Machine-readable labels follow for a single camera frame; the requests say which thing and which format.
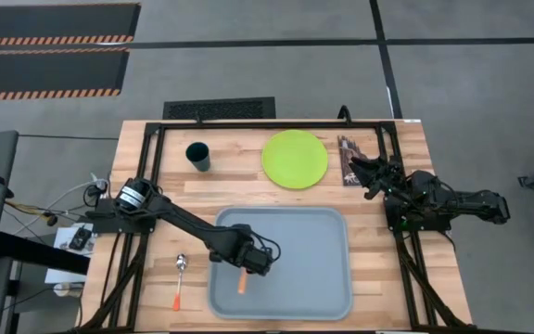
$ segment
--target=orange handle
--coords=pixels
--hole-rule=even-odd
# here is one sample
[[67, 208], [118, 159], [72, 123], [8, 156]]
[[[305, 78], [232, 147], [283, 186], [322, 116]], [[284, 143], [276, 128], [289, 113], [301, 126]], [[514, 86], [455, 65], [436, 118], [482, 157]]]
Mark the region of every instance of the orange handle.
[[245, 294], [245, 290], [247, 289], [247, 270], [245, 268], [241, 269], [240, 279], [238, 280], [238, 293]]
[[174, 303], [172, 304], [172, 310], [178, 311], [181, 309], [181, 294], [177, 293], [176, 296], [174, 296]]

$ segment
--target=white cable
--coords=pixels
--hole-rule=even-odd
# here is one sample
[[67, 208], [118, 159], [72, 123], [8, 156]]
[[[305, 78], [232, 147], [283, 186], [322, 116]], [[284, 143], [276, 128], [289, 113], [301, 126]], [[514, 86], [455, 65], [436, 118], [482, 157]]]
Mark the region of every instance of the white cable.
[[[64, 199], [66, 196], [68, 196], [70, 193], [74, 192], [75, 190], [78, 190], [78, 189], [83, 188], [85, 186], [90, 186], [90, 185], [94, 185], [95, 186], [97, 182], [104, 182], [104, 183], [107, 184], [107, 187], [108, 187], [108, 181], [105, 180], [105, 179], [97, 179], [95, 181], [90, 181], [90, 182], [83, 183], [81, 185], [77, 185], [77, 186], [71, 188], [70, 190], [66, 191], [65, 193], [63, 193], [63, 195], [59, 196], [58, 199], [55, 199], [51, 204], [49, 204], [47, 207], [45, 207], [45, 209], [46, 210], [51, 209], [55, 204], [59, 203], [62, 199]], [[39, 219], [40, 219], [40, 217], [34, 218], [32, 221], [27, 223], [21, 229], [19, 229], [18, 231], [14, 232], [13, 235], [16, 236], [19, 232], [21, 232], [24, 229], [30, 227], [32, 224], [36, 223]]]

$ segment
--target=orange-handled utensil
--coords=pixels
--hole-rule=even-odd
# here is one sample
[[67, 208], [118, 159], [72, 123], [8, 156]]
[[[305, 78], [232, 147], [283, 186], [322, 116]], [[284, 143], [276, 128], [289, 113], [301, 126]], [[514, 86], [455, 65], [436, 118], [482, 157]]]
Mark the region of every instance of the orange-handled utensil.
[[241, 268], [240, 279], [238, 279], [238, 293], [245, 294], [247, 289], [247, 269]]
[[176, 286], [176, 295], [172, 303], [172, 310], [178, 311], [181, 309], [181, 284], [183, 282], [183, 272], [186, 268], [186, 256], [179, 254], [176, 257], [176, 268], [178, 269], [178, 284]]

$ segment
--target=black cup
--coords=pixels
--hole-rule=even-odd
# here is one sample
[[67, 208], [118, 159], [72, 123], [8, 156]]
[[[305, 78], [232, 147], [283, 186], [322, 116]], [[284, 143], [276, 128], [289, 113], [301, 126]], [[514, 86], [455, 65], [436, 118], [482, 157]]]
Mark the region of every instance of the black cup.
[[200, 172], [210, 169], [210, 148], [203, 143], [193, 143], [186, 148], [186, 158], [193, 163]]

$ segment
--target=gray concrete floor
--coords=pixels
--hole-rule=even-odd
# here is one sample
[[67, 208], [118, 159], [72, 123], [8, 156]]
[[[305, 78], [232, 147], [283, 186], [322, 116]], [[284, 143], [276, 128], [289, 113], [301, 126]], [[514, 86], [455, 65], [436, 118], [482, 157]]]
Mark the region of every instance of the gray concrete floor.
[[[70, 2], [78, 1], [0, 5]], [[395, 0], [380, 7], [389, 38], [534, 37], [530, 1]], [[135, 41], [372, 38], [372, 22], [366, 0], [144, 0]], [[534, 332], [534, 192], [516, 182], [534, 170], [534, 45], [389, 52], [404, 116], [423, 119], [438, 175], [456, 188], [489, 188], [509, 201], [507, 225], [467, 218], [454, 224], [475, 323]], [[248, 96], [275, 96], [279, 118], [331, 117], [341, 104], [354, 118], [390, 116], [375, 46], [135, 50], [120, 96], [0, 101], [0, 130], [117, 136], [123, 120], [160, 118], [164, 101]], [[43, 205], [90, 172], [105, 175], [115, 146], [21, 138], [11, 187], [18, 200]], [[8, 218], [2, 229], [15, 231]], [[44, 225], [35, 230], [51, 232]], [[23, 316], [19, 333], [72, 325], [75, 304], [48, 307]]]

